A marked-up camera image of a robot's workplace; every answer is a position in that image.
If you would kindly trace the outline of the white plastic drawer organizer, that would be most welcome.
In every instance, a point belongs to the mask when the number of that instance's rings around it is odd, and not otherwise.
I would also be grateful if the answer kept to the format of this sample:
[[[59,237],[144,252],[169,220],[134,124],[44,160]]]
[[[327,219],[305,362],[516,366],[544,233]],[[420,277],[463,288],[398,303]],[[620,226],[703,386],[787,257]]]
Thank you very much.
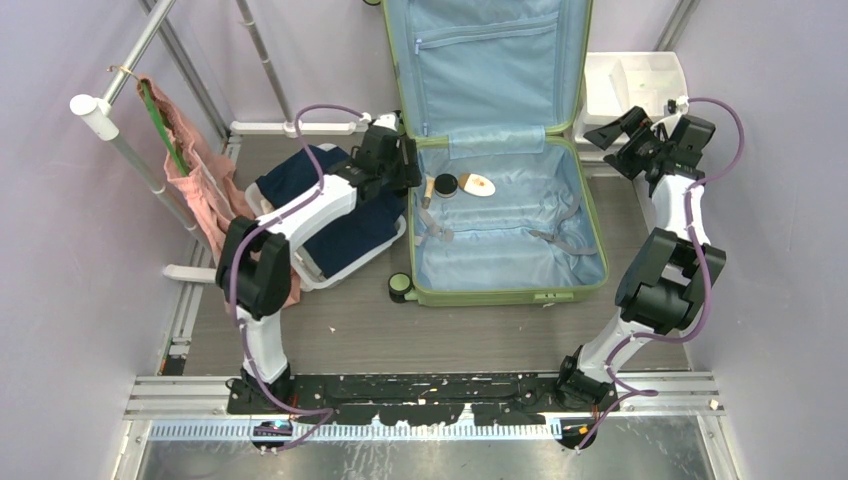
[[[668,102],[688,94],[684,70],[673,52],[590,52],[584,68],[582,106],[572,127],[580,158],[600,162],[604,152],[584,134],[634,106],[651,120],[668,114]]]

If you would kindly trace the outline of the green ribbed hard-shell suitcase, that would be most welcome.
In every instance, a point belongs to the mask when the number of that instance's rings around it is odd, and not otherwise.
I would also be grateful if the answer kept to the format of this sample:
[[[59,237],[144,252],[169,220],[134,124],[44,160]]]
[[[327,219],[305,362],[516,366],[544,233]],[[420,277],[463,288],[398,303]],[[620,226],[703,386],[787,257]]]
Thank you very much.
[[[428,307],[577,302],[608,280],[594,199],[566,136],[589,1],[385,1],[405,132],[424,179],[477,174],[492,195],[409,192],[410,298]]]

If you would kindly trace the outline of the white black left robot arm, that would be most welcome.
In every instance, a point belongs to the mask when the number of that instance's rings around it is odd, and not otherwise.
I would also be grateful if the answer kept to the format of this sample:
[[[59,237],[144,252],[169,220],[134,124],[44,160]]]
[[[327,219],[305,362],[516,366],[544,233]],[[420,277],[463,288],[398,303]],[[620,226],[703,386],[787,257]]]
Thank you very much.
[[[216,283],[244,336],[243,381],[265,411],[282,411],[292,397],[280,317],[297,288],[291,276],[307,277],[293,264],[298,251],[330,281],[390,246],[404,211],[398,193],[421,180],[406,157],[413,149],[395,114],[372,121],[350,151],[305,144],[256,181],[269,212],[231,221]]]

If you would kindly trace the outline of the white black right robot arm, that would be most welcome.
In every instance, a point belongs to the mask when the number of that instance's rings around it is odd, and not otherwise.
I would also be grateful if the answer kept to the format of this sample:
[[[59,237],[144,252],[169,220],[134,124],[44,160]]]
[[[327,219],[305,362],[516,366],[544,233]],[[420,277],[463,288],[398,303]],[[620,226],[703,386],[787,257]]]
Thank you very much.
[[[700,213],[705,175],[698,164],[714,133],[702,118],[676,112],[653,121],[638,106],[586,132],[602,150],[627,138],[604,160],[629,180],[644,178],[655,225],[619,283],[616,316],[562,362],[554,387],[565,409],[604,405],[616,394],[616,373],[643,346],[671,332],[695,332],[696,315],[726,263]]]

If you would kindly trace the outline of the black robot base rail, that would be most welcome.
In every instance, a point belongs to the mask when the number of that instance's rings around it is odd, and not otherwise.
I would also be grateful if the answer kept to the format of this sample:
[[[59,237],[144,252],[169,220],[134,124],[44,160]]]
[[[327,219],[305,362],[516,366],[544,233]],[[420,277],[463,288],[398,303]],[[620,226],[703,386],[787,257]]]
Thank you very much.
[[[231,415],[283,415],[335,426],[543,426],[555,420],[562,445],[577,446],[619,395],[577,372],[293,375],[262,384],[247,371],[226,380]]]

